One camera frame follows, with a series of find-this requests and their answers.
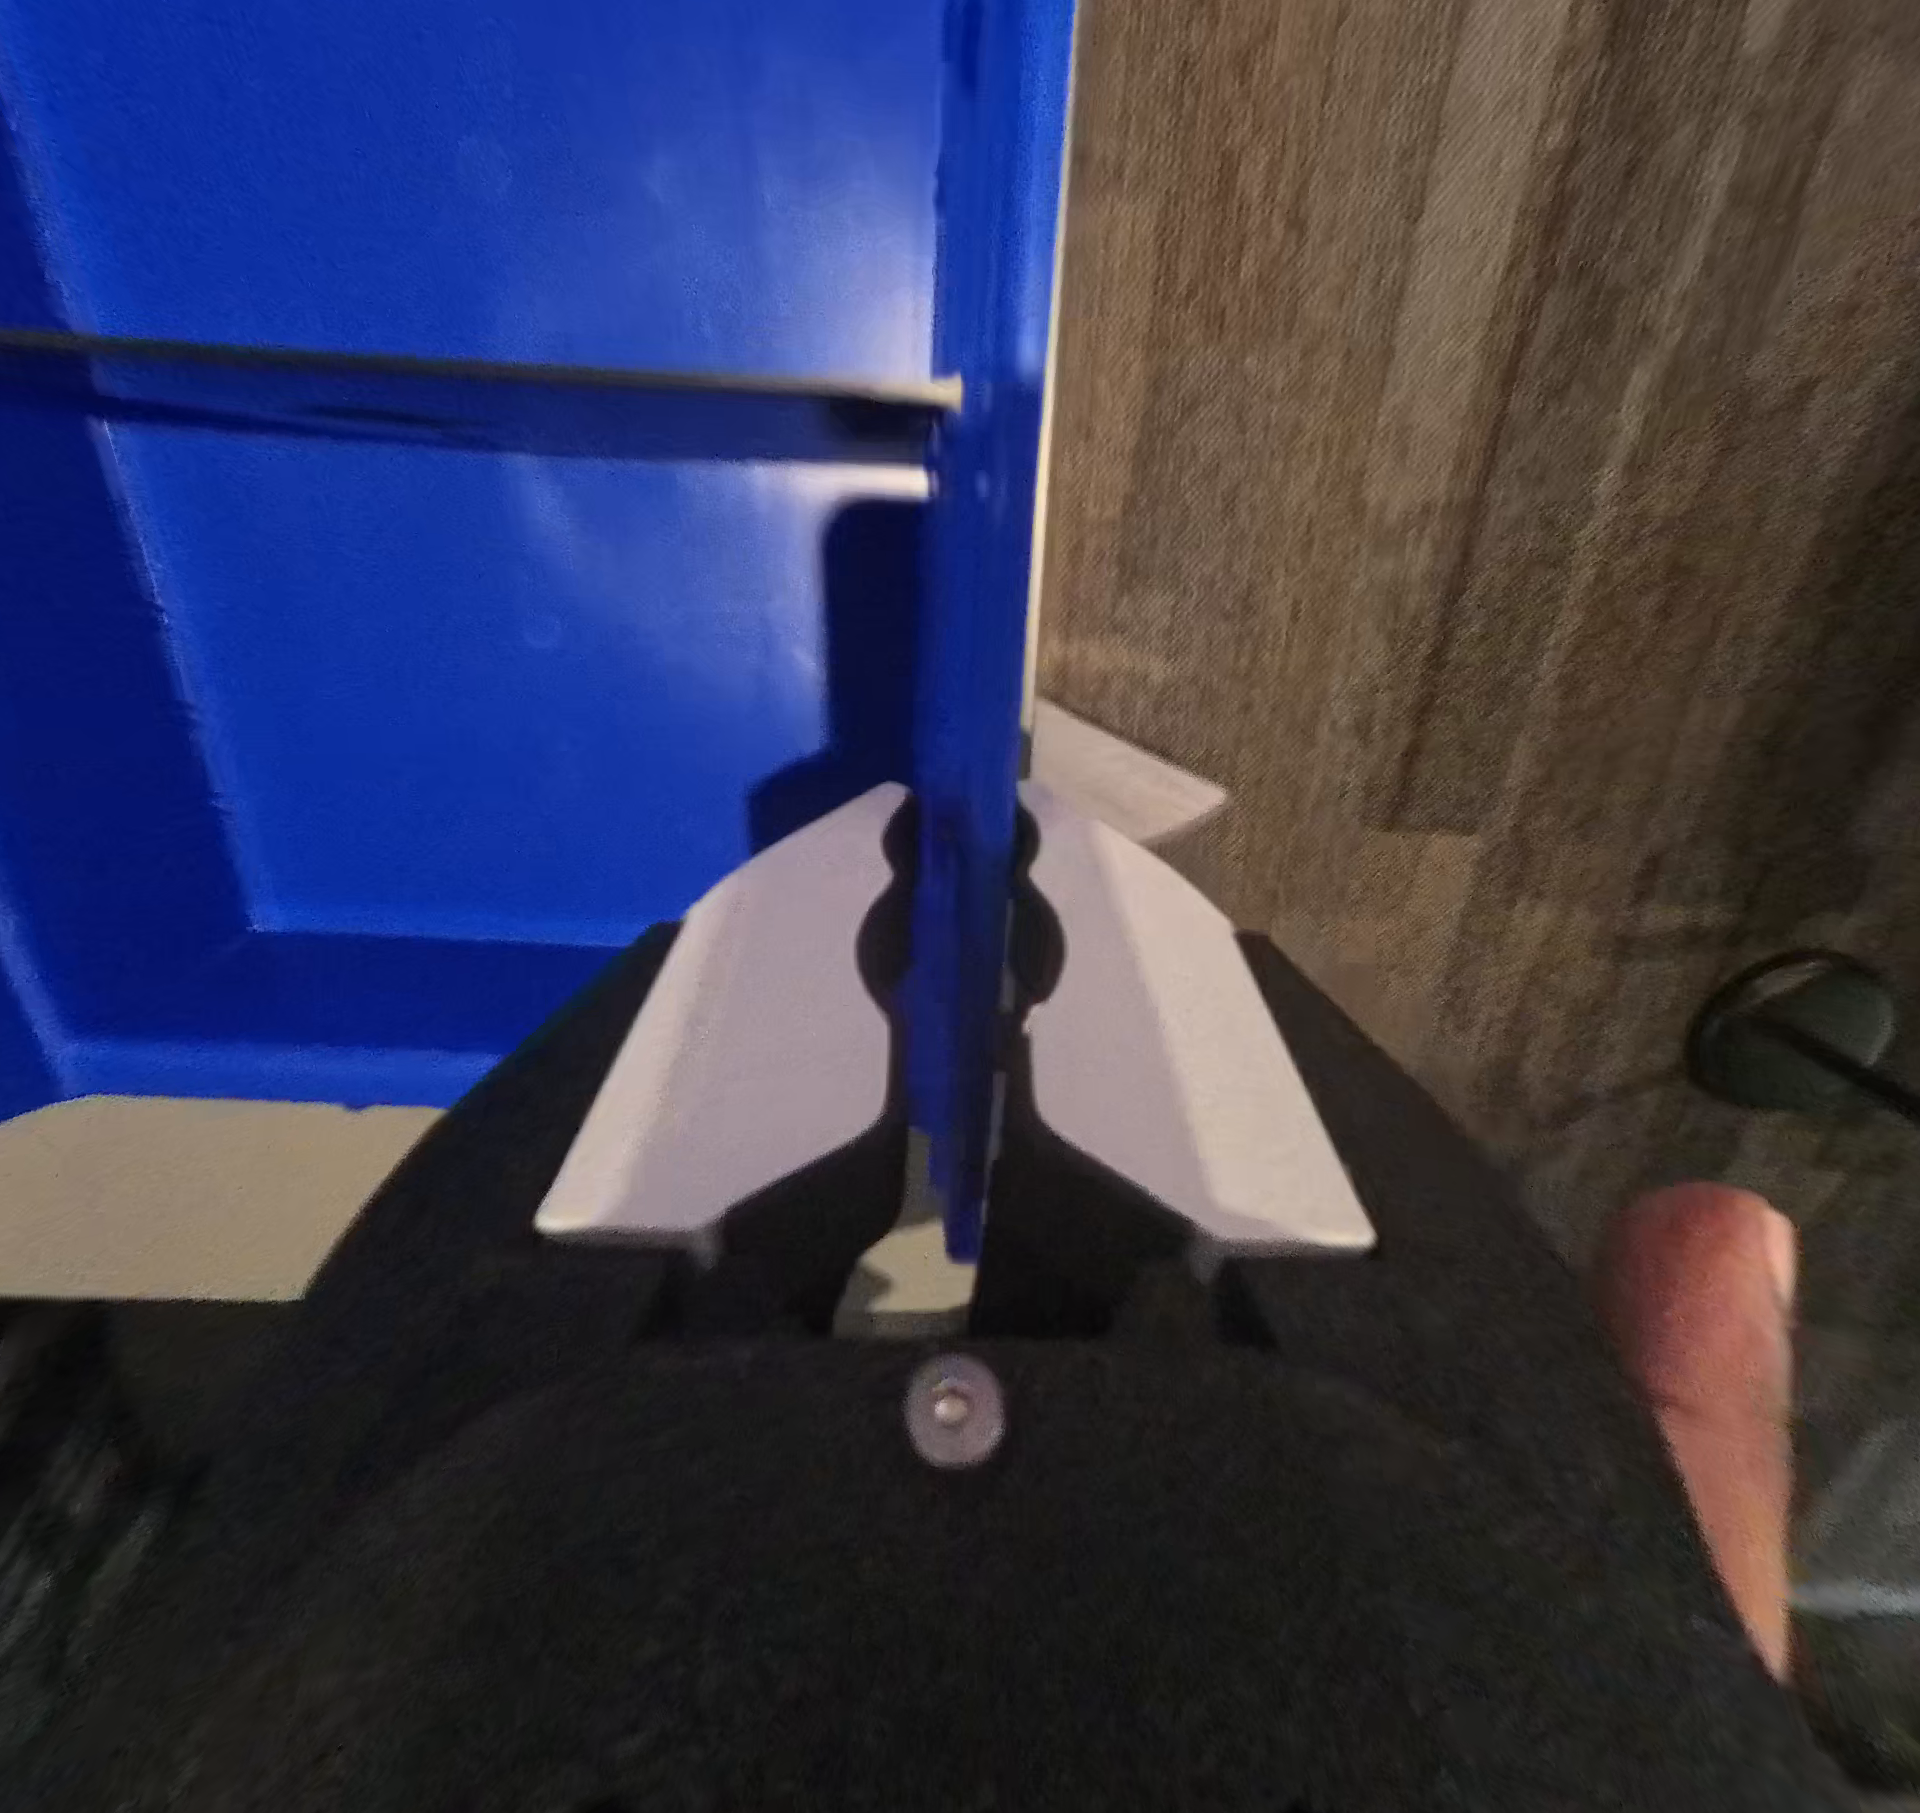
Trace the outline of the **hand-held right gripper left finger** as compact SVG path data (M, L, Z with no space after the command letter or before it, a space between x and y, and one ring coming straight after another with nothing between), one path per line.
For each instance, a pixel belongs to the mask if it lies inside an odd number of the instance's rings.
M557 1243L693 1248L890 1105L882 781L736 867L671 942L536 1213Z

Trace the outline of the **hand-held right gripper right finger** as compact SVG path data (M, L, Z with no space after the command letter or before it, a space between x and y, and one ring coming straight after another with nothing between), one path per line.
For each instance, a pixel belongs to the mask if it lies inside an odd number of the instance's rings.
M1373 1252L1377 1225L1227 914L1036 781L1015 851L993 1248Z

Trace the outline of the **blue plastic bin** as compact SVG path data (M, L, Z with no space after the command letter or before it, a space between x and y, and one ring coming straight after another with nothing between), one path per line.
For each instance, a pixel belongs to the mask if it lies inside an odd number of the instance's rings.
M2 0L4 1119L448 1105L899 781L984 1225L1079 0Z

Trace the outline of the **black round floor base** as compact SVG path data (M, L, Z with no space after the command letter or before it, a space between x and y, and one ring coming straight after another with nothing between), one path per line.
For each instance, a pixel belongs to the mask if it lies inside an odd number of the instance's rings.
M1737 971L1693 1015L1689 1082L1722 1105L1801 1119L1881 1110L1919 1124L1919 1092L1885 1059L1900 998L1864 960L1793 947Z

